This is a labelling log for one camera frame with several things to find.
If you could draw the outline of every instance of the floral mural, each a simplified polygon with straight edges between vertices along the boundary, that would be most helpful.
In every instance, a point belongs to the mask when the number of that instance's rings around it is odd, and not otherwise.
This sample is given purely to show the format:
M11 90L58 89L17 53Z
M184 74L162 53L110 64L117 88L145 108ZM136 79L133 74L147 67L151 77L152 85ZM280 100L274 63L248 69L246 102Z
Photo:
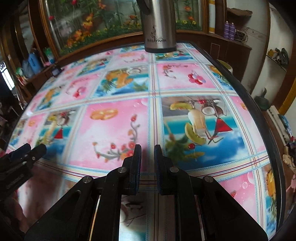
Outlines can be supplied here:
M44 1L60 55L114 36L142 31L136 0ZM174 0L176 28L201 31L200 0Z

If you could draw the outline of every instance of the thermos handle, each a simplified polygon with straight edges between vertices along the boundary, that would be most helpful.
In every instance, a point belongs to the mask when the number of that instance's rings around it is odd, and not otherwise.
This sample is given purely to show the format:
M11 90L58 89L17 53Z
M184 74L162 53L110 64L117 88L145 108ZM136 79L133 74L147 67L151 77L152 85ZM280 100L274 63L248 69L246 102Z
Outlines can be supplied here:
M150 14L150 9L148 8L145 0L137 0L137 3L140 7L140 10L143 12L143 14L145 15L149 15Z

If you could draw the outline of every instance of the stainless steel flask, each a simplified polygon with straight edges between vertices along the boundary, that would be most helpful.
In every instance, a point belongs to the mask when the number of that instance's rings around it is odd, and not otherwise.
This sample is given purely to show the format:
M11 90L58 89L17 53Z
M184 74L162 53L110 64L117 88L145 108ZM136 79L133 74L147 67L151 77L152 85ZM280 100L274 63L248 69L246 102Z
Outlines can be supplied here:
M176 19L173 0L137 0L141 10L145 50L176 51Z

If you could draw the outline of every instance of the wooden shelf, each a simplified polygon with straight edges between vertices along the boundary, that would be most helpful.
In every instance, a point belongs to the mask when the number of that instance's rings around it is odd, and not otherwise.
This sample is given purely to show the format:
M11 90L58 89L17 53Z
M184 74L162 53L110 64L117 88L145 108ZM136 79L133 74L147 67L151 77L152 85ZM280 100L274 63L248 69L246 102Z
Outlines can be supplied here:
M285 72L287 72L287 70L283 67L283 66L281 66L280 64L279 64L279 62L277 62L275 59L273 59L272 57L270 57L270 56L268 56L268 55L266 55L268 58L270 58L273 62L275 62L278 66L280 66L281 67L281 69L283 69Z

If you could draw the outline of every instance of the metal screw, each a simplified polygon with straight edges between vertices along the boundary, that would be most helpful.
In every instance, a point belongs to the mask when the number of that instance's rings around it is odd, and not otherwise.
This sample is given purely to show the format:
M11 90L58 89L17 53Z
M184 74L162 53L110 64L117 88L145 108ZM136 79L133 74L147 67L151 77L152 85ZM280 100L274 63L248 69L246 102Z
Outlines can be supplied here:
M177 168L177 167L171 167L170 168L170 171L173 172L173 173L176 173L176 172L179 171L179 168Z
M126 167L119 167L119 168L117 169L117 171L118 171L119 173L125 173L125 172L127 171L127 169L126 169Z
M89 183L91 180L92 180L92 177L91 177L91 176L85 176L85 177L82 179L82 181L83 181L84 183Z
M208 183L211 183L213 182L213 178L211 176L205 176L205 181L208 182Z

